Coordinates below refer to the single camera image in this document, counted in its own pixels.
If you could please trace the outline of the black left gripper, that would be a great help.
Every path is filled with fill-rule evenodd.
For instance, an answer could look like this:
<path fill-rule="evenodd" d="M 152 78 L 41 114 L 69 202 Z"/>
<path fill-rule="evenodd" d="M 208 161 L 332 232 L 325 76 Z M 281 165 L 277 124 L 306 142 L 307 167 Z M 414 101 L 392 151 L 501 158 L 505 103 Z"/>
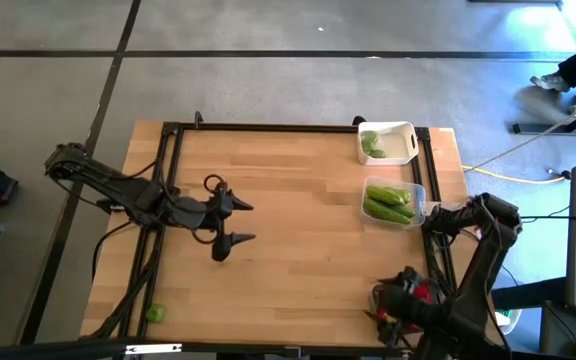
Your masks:
<path fill-rule="evenodd" d="M 217 185 L 219 198 L 210 197 L 199 201 L 192 197 L 177 197 L 169 204 L 168 225 L 189 230 L 218 230 L 223 227 L 227 216 L 222 211 L 252 211 L 254 206 L 238 198 L 226 182 Z M 211 248 L 213 261 L 224 261 L 232 248 L 252 240 L 254 234 L 221 234 Z"/>

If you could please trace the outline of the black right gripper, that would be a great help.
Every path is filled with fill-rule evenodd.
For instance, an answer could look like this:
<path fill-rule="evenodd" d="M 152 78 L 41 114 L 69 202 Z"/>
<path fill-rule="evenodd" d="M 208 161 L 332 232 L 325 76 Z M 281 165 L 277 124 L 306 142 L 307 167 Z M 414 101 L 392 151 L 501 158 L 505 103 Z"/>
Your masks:
<path fill-rule="evenodd" d="M 438 323 L 437 305 L 425 303 L 402 289 L 416 286 L 416 271 L 412 267 L 405 267 L 394 277 L 378 279 L 377 285 L 395 286 L 382 292 L 381 305 L 385 311 L 365 311 L 376 325 L 377 339 L 386 347 L 394 347 L 399 342 L 400 325 L 395 318 L 421 328 Z"/>

